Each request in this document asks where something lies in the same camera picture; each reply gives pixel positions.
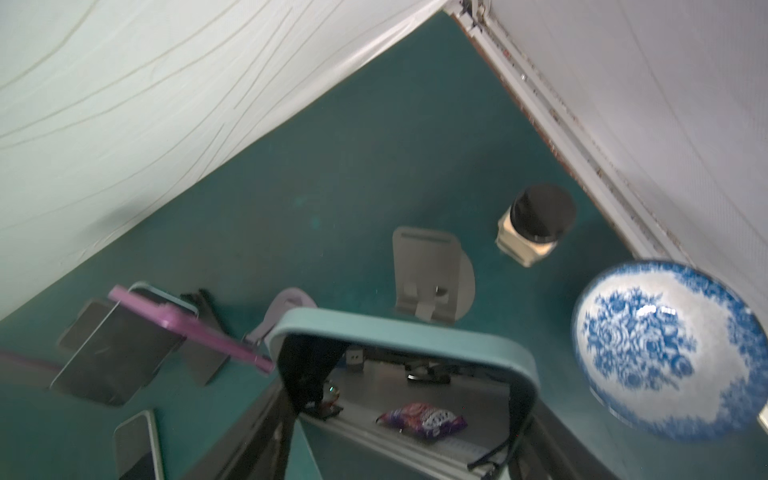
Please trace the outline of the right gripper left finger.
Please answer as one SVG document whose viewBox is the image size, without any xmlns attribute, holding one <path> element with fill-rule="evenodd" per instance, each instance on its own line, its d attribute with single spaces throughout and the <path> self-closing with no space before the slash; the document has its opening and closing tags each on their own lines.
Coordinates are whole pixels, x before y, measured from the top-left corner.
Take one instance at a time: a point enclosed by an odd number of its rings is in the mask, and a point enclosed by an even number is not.
<svg viewBox="0 0 768 480">
<path fill-rule="evenodd" d="M 274 380 L 184 477 L 283 479 L 295 419 L 282 382 Z"/>
</svg>

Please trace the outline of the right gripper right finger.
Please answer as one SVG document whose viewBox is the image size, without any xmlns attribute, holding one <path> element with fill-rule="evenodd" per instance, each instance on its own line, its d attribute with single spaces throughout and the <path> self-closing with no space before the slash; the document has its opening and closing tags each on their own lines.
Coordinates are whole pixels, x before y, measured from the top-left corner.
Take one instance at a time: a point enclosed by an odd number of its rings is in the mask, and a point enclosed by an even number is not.
<svg viewBox="0 0 768 480">
<path fill-rule="evenodd" d="M 510 479 L 618 479 L 541 401 L 510 401 Z"/>
</svg>

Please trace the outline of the phone silver edge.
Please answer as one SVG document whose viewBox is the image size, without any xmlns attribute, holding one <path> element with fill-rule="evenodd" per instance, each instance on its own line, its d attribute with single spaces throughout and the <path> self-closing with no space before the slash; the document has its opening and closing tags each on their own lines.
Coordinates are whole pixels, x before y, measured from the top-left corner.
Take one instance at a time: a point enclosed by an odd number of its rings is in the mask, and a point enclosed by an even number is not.
<svg viewBox="0 0 768 480">
<path fill-rule="evenodd" d="M 119 480 L 164 480 L 156 419 L 144 410 L 118 425 L 113 434 Z"/>
</svg>

